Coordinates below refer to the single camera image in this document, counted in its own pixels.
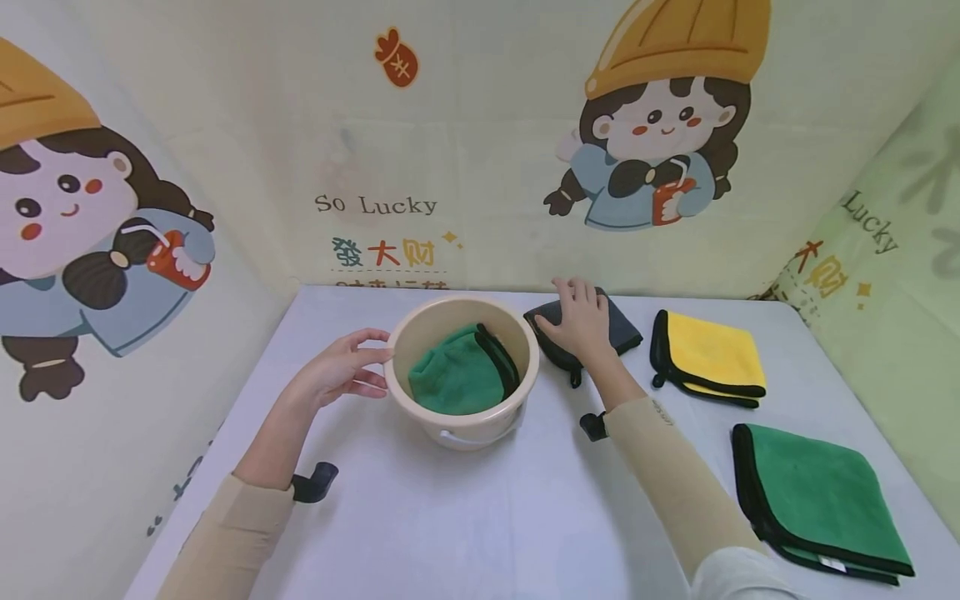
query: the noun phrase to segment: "green microfiber towel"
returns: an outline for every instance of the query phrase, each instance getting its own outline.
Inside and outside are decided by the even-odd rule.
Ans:
[[[482,413],[518,385],[514,361],[482,324],[451,334],[410,370],[414,401],[443,415]]]
[[[914,576],[867,459],[841,445],[738,424],[732,432],[740,508],[786,560],[899,585]]]

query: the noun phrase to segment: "bucket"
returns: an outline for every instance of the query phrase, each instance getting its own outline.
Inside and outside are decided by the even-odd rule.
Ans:
[[[442,415],[411,397],[409,374],[423,355],[454,331],[482,323],[503,345],[520,374],[507,399],[474,415]],[[493,300],[445,296],[407,315],[387,342],[394,357],[384,365],[387,389],[437,444],[454,450],[478,450],[504,438],[523,422],[524,407],[540,370],[540,349],[533,329],[519,315]]]

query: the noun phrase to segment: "yellow towel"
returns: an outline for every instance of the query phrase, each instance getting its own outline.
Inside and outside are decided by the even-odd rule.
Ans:
[[[766,377],[749,331],[661,310],[654,321],[650,364],[654,387],[670,381],[692,396],[757,408]]]

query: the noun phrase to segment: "white table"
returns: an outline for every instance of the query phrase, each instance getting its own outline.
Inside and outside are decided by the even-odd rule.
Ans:
[[[444,292],[304,287],[251,374],[127,598],[153,598],[201,512],[297,369],[363,326],[391,330]],[[489,293],[516,311],[545,294]],[[730,431],[754,422],[855,448],[874,466],[917,578],[892,588],[775,560],[811,598],[956,597],[960,546],[800,318],[777,302],[615,298],[643,333],[624,356],[638,381],[661,308],[749,329],[767,375],[756,411],[655,393],[734,495]],[[340,468],[329,496],[299,505],[253,598],[547,600],[685,598],[686,583],[649,502],[607,440],[577,425],[599,413],[588,378],[571,390],[546,360],[523,426],[475,453],[430,442],[390,400],[343,398],[314,423],[298,472]]]

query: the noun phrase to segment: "yellow hat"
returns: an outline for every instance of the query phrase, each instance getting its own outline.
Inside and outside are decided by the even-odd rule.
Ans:
[[[587,80],[587,97],[677,77],[748,84],[767,48],[770,0],[636,0]]]
[[[52,133],[100,127],[80,93],[0,37],[0,150]]]

